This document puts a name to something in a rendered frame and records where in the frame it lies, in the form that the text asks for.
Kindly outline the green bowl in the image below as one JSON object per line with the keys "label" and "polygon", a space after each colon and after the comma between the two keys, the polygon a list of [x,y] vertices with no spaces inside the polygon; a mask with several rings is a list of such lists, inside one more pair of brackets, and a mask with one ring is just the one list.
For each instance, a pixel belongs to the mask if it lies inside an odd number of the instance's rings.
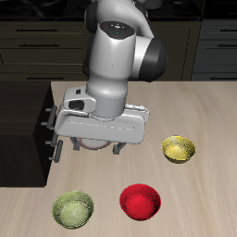
{"label": "green bowl", "polygon": [[53,203],[52,217],[63,228],[76,230],[84,226],[94,213],[92,197],[82,191],[61,194]]}

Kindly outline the dark brown kitchen cupboards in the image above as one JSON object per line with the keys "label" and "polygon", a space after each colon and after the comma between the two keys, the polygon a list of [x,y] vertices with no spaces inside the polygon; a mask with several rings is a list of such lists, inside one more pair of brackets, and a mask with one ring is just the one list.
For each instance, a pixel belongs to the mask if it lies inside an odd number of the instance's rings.
{"label": "dark brown kitchen cupboards", "polygon": [[84,81],[92,0],[0,0],[0,81]]}

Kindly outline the yellow bowl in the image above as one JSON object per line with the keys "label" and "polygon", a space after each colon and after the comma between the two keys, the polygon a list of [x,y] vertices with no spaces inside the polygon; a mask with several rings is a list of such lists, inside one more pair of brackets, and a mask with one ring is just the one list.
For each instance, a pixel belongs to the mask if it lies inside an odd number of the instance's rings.
{"label": "yellow bowl", "polygon": [[173,135],[164,139],[161,143],[163,155],[172,163],[183,164],[190,160],[196,148],[188,138]]}

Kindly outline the red bowl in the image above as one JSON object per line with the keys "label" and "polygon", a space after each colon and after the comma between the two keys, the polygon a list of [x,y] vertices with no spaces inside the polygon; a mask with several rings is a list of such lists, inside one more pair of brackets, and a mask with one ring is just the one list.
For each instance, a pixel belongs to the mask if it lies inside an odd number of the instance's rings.
{"label": "red bowl", "polygon": [[119,197],[119,204],[128,217],[145,221],[158,212],[161,207],[161,198],[154,188],[137,183],[123,190]]}

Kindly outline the white plate with red rim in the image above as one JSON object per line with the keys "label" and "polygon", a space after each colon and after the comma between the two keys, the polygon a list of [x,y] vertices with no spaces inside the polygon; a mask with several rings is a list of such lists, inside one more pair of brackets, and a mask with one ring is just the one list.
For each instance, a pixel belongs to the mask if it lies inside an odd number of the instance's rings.
{"label": "white plate with red rim", "polygon": [[81,143],[82,148],[93,151],[103,149],[110,145],[109,141],[99,141],[99,140],[81,139],[81,138],[79,138],[78,141]]}

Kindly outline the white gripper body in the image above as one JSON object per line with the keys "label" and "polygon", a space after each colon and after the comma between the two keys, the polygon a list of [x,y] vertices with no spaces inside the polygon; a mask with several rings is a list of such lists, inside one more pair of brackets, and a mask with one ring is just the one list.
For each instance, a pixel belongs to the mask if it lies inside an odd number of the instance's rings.
{"label": "white gripper body", "polygon": [[111,120],[60,106],[55,125],[59,136],[118,143],[140,143],[149,111],[144,106],[126,104],[123,113]]}

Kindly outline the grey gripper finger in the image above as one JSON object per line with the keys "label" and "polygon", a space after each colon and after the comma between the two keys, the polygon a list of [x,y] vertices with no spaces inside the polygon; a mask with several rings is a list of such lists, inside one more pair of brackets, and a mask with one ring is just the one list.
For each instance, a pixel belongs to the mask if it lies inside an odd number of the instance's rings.
{"label": "grey gripper finger", "polygon": [[113,146],[113,154],[118,155],[120,150],[125,146],[125,143],[117,143]]}
{"label": "grey gripper finger", "polygon": [[75,138],[75,137],[71,137],[70,140],[73,143],[73,149],[75,151],[79,151],[80,147],[81,147],[81,142],[77,138]]}

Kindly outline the dark grey kitchen drawers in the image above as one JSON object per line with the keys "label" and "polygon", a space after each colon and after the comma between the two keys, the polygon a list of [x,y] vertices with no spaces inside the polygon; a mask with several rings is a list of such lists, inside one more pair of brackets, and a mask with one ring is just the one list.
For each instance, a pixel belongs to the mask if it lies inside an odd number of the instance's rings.
{"label": "dark grey kitchen drawers", "polygon": [[193,81],[237,81],[237,0],[205,0]]}

